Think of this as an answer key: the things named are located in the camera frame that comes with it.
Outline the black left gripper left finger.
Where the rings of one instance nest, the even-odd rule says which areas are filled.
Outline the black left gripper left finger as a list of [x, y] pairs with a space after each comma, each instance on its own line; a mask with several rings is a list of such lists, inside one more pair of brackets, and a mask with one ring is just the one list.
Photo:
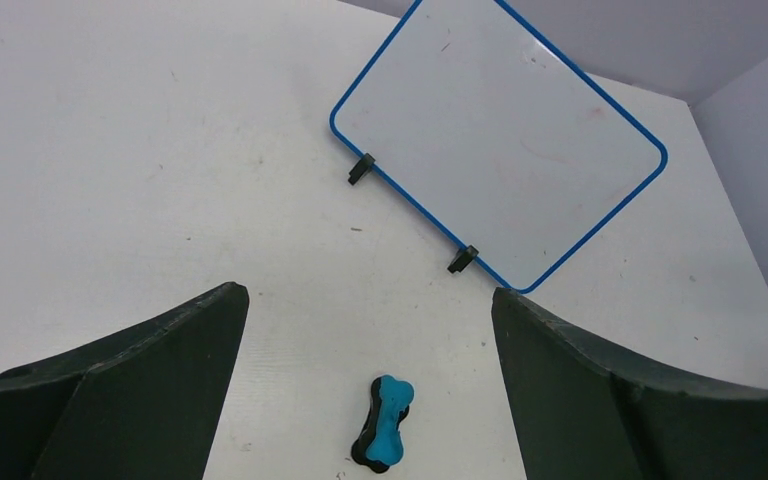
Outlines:
[[224, 283], [0, 374], [0, 479], [199, 479], [250, 304]]

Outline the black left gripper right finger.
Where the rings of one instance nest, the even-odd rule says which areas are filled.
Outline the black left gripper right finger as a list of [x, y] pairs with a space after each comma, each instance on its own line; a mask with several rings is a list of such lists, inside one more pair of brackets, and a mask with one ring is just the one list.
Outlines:
[[530, 479], [768, 479], [768, 389], [653, 360], [518, 292], [492, 325]]

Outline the teal whiteboard eraser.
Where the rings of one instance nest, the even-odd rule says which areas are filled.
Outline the teal whiteboard eraser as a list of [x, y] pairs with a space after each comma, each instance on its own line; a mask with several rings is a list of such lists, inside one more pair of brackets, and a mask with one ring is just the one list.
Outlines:
[[404, 456], [400, 424], [415, 396], [413, 386], [392, 375], [377, 377], [370, 386], [370, 408], [352, 444], [352, 460], [376, 474], [386, 473]]

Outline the blue framed whiteboard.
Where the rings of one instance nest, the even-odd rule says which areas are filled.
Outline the blue framed whiteboard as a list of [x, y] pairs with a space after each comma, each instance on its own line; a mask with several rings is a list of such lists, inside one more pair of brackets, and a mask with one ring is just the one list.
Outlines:
[[329, 126], [521, 293], [668, 161], [659, 139], [504, 1], [413, 3]]

